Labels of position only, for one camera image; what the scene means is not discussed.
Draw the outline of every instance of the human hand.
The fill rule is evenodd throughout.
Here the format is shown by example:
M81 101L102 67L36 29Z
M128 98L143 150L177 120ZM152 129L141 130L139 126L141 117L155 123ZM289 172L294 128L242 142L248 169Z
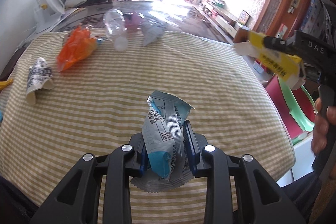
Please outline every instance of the human hand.
M322 102L320 98L316 100L315 108L318 112L321 111ZM336 107L335 106L328 107L327 119L331 124L336 125ZM313 140L311 142L311 149L315 155L321 152L327 145L326 134L329 129L328 121L325 118L323 118L320 114L317 114L315 117L315 126L313 129ZM336 179L336 163L333 169L331 170L329 177L332 179Z

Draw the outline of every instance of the orange plastic bag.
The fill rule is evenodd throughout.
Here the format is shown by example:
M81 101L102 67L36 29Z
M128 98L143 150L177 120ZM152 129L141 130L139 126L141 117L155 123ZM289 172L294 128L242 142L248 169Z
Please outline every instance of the orange plastic bag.
M57 70L64 71L76 62L87 58L97 48L96 38L90 37L88 27L78 26L73 30L56 57Z

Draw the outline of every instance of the pink plastic object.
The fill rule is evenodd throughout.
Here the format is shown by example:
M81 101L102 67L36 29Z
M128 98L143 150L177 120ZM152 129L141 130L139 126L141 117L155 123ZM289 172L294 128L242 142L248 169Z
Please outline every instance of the pink plastic object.
M124 15L125 18L125 27L127 30L136 30L139 28L139 25L144 21L143 14L133 12L128 15Z
M266 92L268 93L275 107L277 108L291 139L299 136L303 132L303 130L289 113L289 108L282 95L278 77L275 76L272 78L272 80L266 87ZM305 92L301 88L293 90L292 92L304 114L309 120L313 122L315 119L315 111Z

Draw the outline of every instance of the clear plastic bottle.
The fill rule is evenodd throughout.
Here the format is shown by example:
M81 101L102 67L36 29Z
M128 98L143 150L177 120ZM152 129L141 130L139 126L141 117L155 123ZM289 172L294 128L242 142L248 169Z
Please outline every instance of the clear plastic bottle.
M117 9L108 10L103 20L106 26L106 36L114 42L114 49L118 52L127 49L128 40L123 13Z

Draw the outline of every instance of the silver screw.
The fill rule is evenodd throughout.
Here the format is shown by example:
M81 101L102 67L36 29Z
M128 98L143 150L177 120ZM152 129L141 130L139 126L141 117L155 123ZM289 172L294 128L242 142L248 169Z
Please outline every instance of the silver screw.
M85 160L85 161L90 161L92 159L93 159L93 155L92 154L85 154L83 156L83 160Z
M208 151L208 152L213 152L213 151L215 151L215 147L213 146L213 145L206 145L205 147L204 147L204 149L206 150L206 151Z
M123 145L123 147L121 148L123 151L127 152L130 151L132 149L132 146L129 144Z
M253 161L253 157L249 154L244 155L243 159L244 159L244 161L248 161L248 162Z

